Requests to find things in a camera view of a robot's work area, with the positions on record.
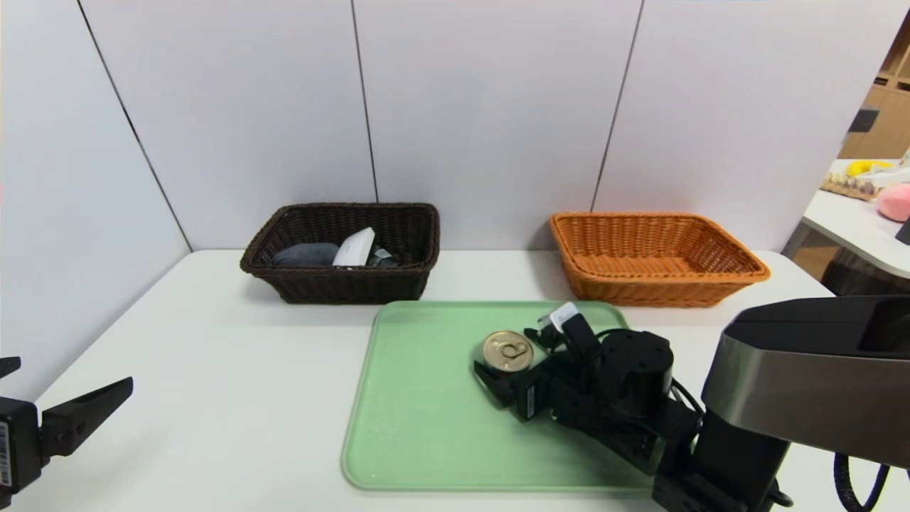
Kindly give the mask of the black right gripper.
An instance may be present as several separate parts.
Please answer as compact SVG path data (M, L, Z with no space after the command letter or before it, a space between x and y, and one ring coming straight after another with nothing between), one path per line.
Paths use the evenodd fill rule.
M550 412L557 422L594 421L600 412L601 354L556 352L562 347L562 334L555 327L525 328L523 335L549 356L515 380L513 373L475 361L474 375L492 398L500 406L516 402L523 420Z

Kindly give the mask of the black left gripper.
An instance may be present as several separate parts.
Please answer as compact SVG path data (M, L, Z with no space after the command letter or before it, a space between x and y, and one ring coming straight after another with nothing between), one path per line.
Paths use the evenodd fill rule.
M18 356L0 357L0 379L21 368ZM1 508L39 479L53 457L69 457L120 408L134 391L126 377L42 412L32 402L1 399Z

